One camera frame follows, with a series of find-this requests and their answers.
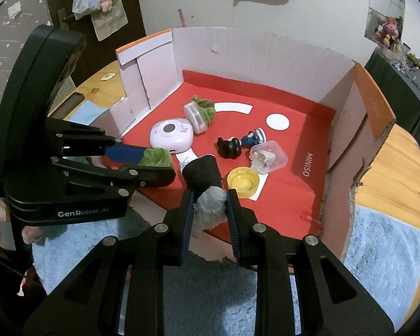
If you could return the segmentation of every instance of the door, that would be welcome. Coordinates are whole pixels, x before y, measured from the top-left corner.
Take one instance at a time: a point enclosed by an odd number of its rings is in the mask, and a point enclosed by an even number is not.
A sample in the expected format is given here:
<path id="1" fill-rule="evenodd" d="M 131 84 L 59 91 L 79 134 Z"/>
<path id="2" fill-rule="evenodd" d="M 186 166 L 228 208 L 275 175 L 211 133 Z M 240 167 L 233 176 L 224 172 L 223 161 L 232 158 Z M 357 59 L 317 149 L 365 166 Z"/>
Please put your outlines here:
<path id="1" fill-rule="evenodd" d="M 110 35 L 110 37 L 98 41 L 89 15 L 79 20 L 75 20 L 73 17 L 73 0 L 47 0 L 55 28 L 61 27 L 80 32 L 87 38 L 85 51 L 71 76 L 76 86 L 79 86 L 101 68 L 116 60 L 116 48 L 146 36 L 138 0 L 121 1 L 126 11 L 128 23 Z M 61 19 L 66 16 L 63 24 L 61 24 L 59 16 Z"/>

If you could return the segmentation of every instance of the gray cloth covered table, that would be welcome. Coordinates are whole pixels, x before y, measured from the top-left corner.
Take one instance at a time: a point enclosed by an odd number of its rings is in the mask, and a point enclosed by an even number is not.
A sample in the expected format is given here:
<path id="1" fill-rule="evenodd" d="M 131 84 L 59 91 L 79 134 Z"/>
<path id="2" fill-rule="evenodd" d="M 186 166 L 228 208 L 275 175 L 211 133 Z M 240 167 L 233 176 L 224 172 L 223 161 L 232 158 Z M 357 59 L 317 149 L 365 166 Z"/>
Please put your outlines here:
<path id="1" fill-rule="evenodd" d="M 410 133 L 420 146 L 420 89 L 378 51 L 374 51 L 365 69 L 389 102 L 397 124 Z"/>

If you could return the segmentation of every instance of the white curved stripe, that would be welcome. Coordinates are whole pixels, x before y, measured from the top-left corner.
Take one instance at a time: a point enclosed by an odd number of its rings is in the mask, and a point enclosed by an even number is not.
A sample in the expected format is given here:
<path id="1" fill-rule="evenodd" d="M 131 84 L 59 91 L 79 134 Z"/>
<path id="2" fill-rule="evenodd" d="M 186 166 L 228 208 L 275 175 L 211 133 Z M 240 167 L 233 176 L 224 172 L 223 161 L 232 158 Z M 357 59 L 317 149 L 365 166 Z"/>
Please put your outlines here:
<path id="1" fill-rule="evenodd" d="M 235 111 L 241 112 L 242 114 L 249 114 L 252 106 L 239 102 L 217 102 L 214 104 L 214 109 L 216 112 Z"/>
<path id="2" fill-rule="evenodd" d="M 190 148 L 183 153 L 176 154 L 176 158 L 179 162 L 183 162 L 186 158 L 190 158 L 191 160 L 197 159 L 197 155 L 194 153 L 193 149 Z"/>
<path id="3" fill-rule="evenodd" d="M 266 178 L 269 174 L 259 174 L 260 176 L 260 183 L 258 184 L 258 189 L 256 190 L 255 194 L 252 197 L 249 197 L 251 200 L 257 200 L 262 192 L 263 186 L 266 183 Z"/>

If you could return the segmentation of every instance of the white plastic bag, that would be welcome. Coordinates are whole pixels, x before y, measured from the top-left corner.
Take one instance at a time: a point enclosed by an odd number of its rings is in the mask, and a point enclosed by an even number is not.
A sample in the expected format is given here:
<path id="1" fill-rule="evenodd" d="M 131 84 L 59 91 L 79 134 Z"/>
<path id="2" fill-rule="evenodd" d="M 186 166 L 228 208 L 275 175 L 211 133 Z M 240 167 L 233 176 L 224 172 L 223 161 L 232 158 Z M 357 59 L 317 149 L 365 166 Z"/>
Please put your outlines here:
<path id="1" fill-rule="evenodd" d="M 101 9 L 99 0 L 73 0 L 72 12 L 76 20 L 99 9 Z"/>

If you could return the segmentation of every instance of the wooden table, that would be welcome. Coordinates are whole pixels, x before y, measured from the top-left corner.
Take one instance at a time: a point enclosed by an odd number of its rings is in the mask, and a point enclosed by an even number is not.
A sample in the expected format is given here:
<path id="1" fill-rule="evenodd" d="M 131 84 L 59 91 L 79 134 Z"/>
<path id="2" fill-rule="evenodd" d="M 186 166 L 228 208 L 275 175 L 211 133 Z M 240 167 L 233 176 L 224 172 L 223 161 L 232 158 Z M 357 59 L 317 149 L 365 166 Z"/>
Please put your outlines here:
<path id="1" fill-rule="evenodd" d="M 106 73 L 114 78 L 101 81 Z M 108 108 L 125 96 L 117 62 L 104 67 L 77 89 L 98 106 Z M 356 203 L 388 214 L 420 229 L 420 148 L 414 138 L 395 125 L 388 139 L 362 178 Z M 420 303 L 420 280 L 408 312 Z"/>

